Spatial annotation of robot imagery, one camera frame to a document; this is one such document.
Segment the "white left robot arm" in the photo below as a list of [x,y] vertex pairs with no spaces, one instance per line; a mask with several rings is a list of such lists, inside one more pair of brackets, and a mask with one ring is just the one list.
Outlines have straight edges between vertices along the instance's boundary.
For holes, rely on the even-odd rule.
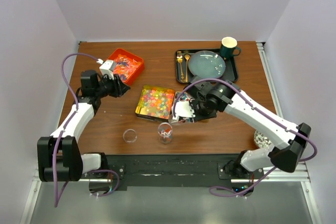
[[83,174],[91,172],[97,178],[108,174],[109,165],[105,153],[81,154],[78,140],[87,124],[96,115],[101,100],[111,96],[123,96],[130,87],[115,74],[109,78],[94,70],[86,70],[80,76],[81,86],[75,96],[70,113],[50,136],[37,142],[38,172],[43,182],[78,181]]

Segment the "gold tin of lollipops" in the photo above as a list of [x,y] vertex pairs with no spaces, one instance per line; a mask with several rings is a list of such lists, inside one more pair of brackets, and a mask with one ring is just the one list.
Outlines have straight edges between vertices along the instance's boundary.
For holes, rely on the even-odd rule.
[[180,100],[180,101],[192,101],[194,100],[190,95],[188,95],[187,93],[183,93],[179,99],[177,99],[177,97],[180,95],[180,92],[176,92],[175,93],[175,98],[174,98],[174,102]]

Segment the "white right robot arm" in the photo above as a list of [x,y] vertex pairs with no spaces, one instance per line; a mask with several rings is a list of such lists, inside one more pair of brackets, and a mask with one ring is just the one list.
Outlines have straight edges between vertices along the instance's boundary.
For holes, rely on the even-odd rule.
[[217,112],[225,112],[263,133],[271,141],[269,147],[240,153],[231,167],[237,177],[246,178],[253,171],[268,166],[288,173],[295,171],[307,147],[311,133],[309,125],[295,124],[279,117],[229,81],[194,77],[185,91],[194,98],[191,107],[196,121],[214,118]]

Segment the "clear plastic scoop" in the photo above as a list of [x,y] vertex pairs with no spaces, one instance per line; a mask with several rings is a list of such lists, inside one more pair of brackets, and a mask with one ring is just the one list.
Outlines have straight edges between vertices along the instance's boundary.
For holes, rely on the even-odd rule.
[[168,122],[171,125],[183,125],[183,124],[188,124],[188,123],[194,123],[195,120],[194,118],[185,118],[185,117],[173,117],[172,115],[170,116],[170,118],[168,119]]

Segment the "black tin of star candies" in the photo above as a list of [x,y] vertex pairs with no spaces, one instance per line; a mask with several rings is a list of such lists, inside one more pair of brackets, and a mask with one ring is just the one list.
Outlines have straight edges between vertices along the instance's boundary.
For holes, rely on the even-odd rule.
[[168,122],[175,90],[144,85],[135,109],[137,117],[157,122]]

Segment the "clear glass jar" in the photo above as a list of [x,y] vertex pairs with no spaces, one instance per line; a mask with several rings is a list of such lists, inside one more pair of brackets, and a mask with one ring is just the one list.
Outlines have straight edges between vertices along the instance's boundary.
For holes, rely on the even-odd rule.
[[170,144],[172,141],[173,128],[169,123],[163,122],[158,126],[157,129],[159,135],[159,141],[162,144]]

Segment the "orange box of lollipops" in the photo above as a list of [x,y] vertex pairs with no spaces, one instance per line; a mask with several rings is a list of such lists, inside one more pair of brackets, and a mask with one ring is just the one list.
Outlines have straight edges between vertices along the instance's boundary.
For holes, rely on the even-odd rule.
[[117,66],[113,73],[118,74],[122,82],[130,86],[144,70],[144,60],[122,48],[116,49],[108,58],[113,60]]

